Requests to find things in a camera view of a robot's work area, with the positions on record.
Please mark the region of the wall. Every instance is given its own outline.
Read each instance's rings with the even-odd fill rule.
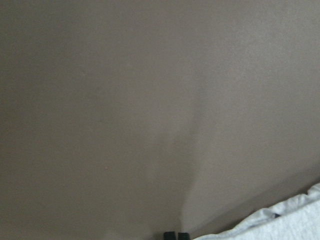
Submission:
[[[3,6],[5,237],[204,234],[320,168],[320,2]]]

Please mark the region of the black object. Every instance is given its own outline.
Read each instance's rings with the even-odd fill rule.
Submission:
[[[190,240],[190,235],[187,232],[179,232],[178,240]]]
[[[175,232],[174,231],[166,231],[163,234],[163,240],[177,240]]]

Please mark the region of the white fabric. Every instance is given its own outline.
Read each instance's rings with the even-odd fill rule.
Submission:
[[[195,240],[319,240],[320,183],[272,207],[263,208],[231,230]]]

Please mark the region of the gray fabric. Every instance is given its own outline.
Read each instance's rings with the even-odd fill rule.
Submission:
[[[311,187],[307,195],[300,194],[256,211],[232,230],[195,240],[318,240],[319,226],[320,183]]]

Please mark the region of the gray wall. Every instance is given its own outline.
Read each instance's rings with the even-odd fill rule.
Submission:
[[[319,10],[5,1],[2,238],[204,234],[317,180]]]

